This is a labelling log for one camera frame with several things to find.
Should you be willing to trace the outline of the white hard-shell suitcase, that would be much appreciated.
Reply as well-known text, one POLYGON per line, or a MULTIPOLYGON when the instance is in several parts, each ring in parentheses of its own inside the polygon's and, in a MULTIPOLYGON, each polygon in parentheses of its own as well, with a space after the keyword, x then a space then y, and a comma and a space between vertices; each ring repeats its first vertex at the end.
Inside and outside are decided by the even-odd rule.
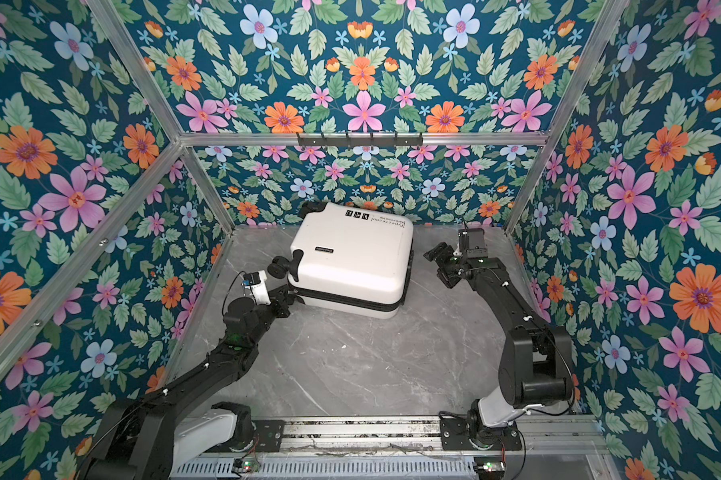
POLYGON ((330 202, 306 202, 288 257, 268 275, 288 282, 307 306, 377 319, 404 304, 413 255, 413 224, 404 217, 330 202))

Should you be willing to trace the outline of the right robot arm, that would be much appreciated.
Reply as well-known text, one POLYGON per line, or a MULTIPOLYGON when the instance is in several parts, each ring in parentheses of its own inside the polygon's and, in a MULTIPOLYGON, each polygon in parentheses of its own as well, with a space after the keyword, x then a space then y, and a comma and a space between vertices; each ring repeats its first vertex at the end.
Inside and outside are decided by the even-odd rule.
POLYGON ((437 278, 447 288, 466 281, 504 331, 498 386, 460 418, 470 444, 492 448, 511 434, 518 418, 530 413, 570 414, 575 403, 571 339, 526 301, 503 262, 488 257, 482 246, 456 250, 444 242, 423 257, 436 264, 437 278))

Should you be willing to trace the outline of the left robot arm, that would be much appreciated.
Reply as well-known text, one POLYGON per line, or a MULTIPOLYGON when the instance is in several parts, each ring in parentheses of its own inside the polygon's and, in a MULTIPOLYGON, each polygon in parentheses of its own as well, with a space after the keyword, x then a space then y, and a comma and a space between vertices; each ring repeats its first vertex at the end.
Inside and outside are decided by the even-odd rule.
POLYGON ((258 358, 272 323, 290 315, 296 296, 284 285, 268 304, 240 297, 224 314, 226 331, 200 364, 140 397, 108 409, 80 462, 80 479, 166 479, 176 467, 218 445, 246 451, 256 442, 250 408, 220 401, 196 410, 220 389, 242 379, 258 358))

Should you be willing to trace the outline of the left small circuit board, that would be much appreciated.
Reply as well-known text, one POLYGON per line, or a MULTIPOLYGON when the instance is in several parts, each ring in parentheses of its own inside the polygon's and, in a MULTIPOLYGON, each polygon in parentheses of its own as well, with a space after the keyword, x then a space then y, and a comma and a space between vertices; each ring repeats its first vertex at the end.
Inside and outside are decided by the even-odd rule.
POLYGON ((238 475, 254 474, 260 471, 260 462, 255 459, 234 459, 232 462, 232 472, 238 475))

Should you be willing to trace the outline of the small circuit board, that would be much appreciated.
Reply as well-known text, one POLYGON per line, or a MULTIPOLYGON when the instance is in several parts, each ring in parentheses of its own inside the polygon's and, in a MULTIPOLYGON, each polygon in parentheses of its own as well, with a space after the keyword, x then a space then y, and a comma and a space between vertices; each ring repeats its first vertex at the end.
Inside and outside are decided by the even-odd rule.
POLYGON ((501 460, 477 458, 473 470, 478 480, 502 480, 506 474, 505 463, 501 460))
POLYGON ((254 474, 260 471, 260 462, 255 459, 234 459, 232 462, 232 472, 238 475, 254 474))

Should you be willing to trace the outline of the right small circuit board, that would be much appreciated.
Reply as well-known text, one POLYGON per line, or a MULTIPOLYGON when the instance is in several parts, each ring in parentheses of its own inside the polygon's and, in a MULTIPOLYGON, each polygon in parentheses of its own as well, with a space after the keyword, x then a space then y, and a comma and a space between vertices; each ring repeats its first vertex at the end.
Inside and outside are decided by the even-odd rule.
POLYGON ((501 460, 477 458, 473 470, 478 480, 502 480, 506 474, 505 463, 501 460))

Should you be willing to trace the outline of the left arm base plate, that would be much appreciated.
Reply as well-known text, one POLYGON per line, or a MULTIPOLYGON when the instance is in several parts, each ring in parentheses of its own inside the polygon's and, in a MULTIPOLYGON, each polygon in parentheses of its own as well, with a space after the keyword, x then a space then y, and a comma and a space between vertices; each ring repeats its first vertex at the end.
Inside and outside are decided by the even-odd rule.
POLYGON ((280 451, 280 445, 284 440, 284 420, 251 420, 242 421, 242 425, 236 426, 232 438, 222 442, 214 448, 214 452, 222 453, 246 453, 254 451, 260 453, 272 453, 280 451))

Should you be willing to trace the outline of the black wall hook rack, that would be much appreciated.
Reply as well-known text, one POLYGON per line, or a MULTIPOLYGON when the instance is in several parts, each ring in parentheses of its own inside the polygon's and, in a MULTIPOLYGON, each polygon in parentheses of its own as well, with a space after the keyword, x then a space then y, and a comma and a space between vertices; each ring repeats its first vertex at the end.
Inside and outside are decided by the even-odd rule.
POLYGON ((370 146, 379 148, 424 146, 422 134, 400 133, 334 133, 298 134, 298 146, 354 148, 370 146))

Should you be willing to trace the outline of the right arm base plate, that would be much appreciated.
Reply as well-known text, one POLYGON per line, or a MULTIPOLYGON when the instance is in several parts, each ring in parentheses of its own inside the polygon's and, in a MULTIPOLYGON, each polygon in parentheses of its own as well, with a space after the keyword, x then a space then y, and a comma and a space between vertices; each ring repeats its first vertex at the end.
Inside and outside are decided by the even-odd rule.
POLYGON ((523 441, 514 424, 486 427, 477 413, 438 413, 441 447, 445 451, 520 451, 523 441))

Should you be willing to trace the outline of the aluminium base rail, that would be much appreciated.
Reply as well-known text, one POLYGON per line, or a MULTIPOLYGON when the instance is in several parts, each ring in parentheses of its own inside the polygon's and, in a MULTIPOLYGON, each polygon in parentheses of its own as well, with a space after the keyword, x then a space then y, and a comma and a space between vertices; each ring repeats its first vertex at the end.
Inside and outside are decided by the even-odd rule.
POLYGON ((260 417, 284 420, 280 451, 222 453, 212 449, 200 458, 258 458, 264 456, 415 456, 489 457, 519 461, 534 456, 608 457, 606 441, 590 415, 524 416, 516 420, 523 441, 520 451, 445 451, 441 447, 438 415, 292 416, 260 417))

